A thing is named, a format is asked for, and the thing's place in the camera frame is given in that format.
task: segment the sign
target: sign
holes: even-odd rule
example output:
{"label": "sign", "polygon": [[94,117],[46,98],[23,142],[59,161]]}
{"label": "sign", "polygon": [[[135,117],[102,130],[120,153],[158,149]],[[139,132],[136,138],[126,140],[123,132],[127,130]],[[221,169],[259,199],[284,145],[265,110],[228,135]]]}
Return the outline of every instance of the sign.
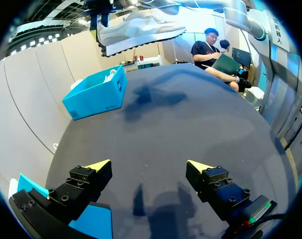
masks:
{"label": "sign", "polygon": [[267,11],[267,13],[269,17],[270,29],[272,34],[272,43],[277,46],[280,46],[286,51],[290,51],[289,36],[286,30],[275,16],[273,16],[269,11]]}

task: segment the lanyard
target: lanyard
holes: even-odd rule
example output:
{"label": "lanyard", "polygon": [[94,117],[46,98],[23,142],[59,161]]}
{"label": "lanyard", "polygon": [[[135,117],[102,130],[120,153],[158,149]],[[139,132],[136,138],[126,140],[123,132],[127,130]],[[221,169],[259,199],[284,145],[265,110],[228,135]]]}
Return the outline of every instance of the lanyard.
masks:
{"label": "lanyard", "polygon": [[210,49],[213,51],[213,52],[217,52],[217,50],[216,51],[214,51],[213,49],[212,49],[212,47],[206,42],[206,41],[204,41],[206,44],[207,44],[207,46],[209,46],[210,47]]}

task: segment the blue box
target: blue box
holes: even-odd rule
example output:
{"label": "blue box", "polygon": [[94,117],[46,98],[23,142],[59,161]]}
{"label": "blue box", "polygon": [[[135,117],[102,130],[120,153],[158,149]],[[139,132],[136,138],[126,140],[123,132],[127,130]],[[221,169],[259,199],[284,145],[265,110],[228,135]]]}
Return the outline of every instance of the blue box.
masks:
{"label": "blue box", "polygon": [[[116,70],[113,78],[103,83],[112,69]],[[122,107],[126,83],[123,66],[115,66],[84,78],[62,103],[73,120],[115,110]]]}

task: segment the hand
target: hand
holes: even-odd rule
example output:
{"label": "hand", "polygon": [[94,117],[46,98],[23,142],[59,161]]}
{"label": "hand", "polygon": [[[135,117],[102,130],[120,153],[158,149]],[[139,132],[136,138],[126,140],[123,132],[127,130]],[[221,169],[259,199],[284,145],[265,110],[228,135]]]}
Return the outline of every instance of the hand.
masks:
{"label": "hand", "polygon": [[218,59],[220,57],[221,53],[220,52],[215,52],[215,53],[212,53],[211,57],[212,59]]}

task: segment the black t-shirt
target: black t-shirt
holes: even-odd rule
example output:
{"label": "black t-shirt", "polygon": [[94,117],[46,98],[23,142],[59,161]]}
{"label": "black t-shirt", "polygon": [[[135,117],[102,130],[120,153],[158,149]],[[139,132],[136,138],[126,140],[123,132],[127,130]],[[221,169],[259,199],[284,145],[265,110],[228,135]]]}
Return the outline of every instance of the black t-shirt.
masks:
{"label": "black t-shirt", "polygon": [[[193,56],[195,56],[195,55],[207,55],[207,54],[212,54],[215,52],[220,52],[216,47],[214,47],[214,46],[210,46],[210,47],[208,46],[208,44],[206,42],[197,41],[193,45],[191,53]],[[202,64],[207,65],[207,66],[212,66],[215,61],[216,61],[216,59],[210,59],[208,61],[196,61],[195,65],[205,70],[207,67],[202,66]]]}

